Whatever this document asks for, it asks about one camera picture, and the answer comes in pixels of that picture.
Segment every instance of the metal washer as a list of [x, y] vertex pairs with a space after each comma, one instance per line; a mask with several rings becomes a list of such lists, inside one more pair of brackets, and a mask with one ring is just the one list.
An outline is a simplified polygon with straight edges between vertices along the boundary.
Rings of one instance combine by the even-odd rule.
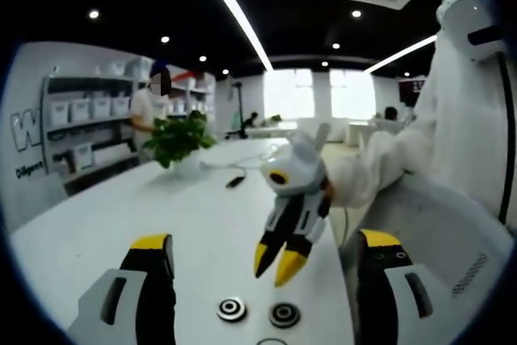
[[276, 303], [269, 309], [269, 322], [280, 329], [295, 326], [300, 318], [300, 310], [292, 303]]
[[246, 305], [237, 297], [224, 299], [217, 308], [217, 316], [225, 322], [240, 322], [246, 313]]

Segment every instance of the desk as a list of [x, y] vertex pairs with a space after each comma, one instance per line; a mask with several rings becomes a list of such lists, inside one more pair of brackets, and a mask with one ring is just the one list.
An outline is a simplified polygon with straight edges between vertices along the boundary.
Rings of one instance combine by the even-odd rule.
[[286, 137], [288, 133], [297, 129], [296, 123], [278, 123], [271, 127], [247, 128], [246, 134], [251, 138], [258, 137]]
[[[206, 150], [203, 158], [218, 164], [237, 162], [284, 142], [226, 142]], [[139, 166], [27, 223], [11, 237], [15, 257], [50, 317], [66, 329], [77, 317], [79, 297], [107, 269], [119, 267], [136, 239], [170, 233], [178, 345], [253, 345], [266, 337], [288, 345], [353, 344], [347, 291], [330, 225], [289, 284], [273, 287], [278, 260], [255, 279], [254, 250], [274, 195], [257, 170], [249, 170], [235, 190], [226, 190], [236, 174], [212, 170], [202, 180], [182, 182], [156, 162]], [[217, 318], [218, 303], [226, 297], [244, 300], [249, 309], [245, 321], [228, 324]], [[268, 310], [278, 301], [300, 308], [302, 319], [293, 328], [276, 329], [268, 321]]]
[[370, 126], [366, 120], [349, 120], [346, 124], [345, 141], [349, 147], [359, 146], [359, 129]]

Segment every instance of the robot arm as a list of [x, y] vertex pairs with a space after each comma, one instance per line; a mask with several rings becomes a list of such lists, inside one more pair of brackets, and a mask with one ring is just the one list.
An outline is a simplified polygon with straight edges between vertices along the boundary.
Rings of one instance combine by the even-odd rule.
[[280, 147], [261, 166], [276, 199], [255, 251], [254, 272], [260, 277], [285, 247], [276, 272], [276, 287], [286, 284], [305, 265], [325, 228], [330, 200], [326, 198], [328, 179], [319, 153], [329, 131], [328, 124], [322, 125], [316, 141], [304, 133], [295, 133], [289, 144]]

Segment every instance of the white shirt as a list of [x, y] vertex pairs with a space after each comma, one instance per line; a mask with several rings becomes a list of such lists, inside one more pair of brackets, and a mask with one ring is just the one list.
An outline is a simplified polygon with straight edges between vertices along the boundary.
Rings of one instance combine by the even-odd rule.
[[[170, 104], [168, 96], [155, 95], [148, 87], [136, 91], [131, 98], [131, 114], [140, 116], [144, 124], [153, 125], [154, 119], [166, 119]], [[151, 139], [150, 133], [135, 129], [135, 146], [141, 149]]]
[[[506, 63], [515, 99], [517, 70], [515, 63]], [[440, 32], [414, 113], [416, 121], [397, 135], [374, 133], [359, 156], [329, 165], [336, 201], [362, 206], [409, 170], [462, 191], [496, 217], [507, 152], [506, 104], [497, 60], [471, 62]], [[517, 175], [506, 222], [513, 230], [517, 230], [516, 182]]]

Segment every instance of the blue cap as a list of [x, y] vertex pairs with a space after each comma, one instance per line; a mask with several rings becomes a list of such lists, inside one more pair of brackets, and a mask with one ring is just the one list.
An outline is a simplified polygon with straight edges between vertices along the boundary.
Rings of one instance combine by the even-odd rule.
[[156, 74], [160, 74], [161, 72], [169, 72], [167, 69], [167, 63], [162, 60], [156, 60], [151, 66], [151, 71], [149, 72], [149, 78], [152, 78]]

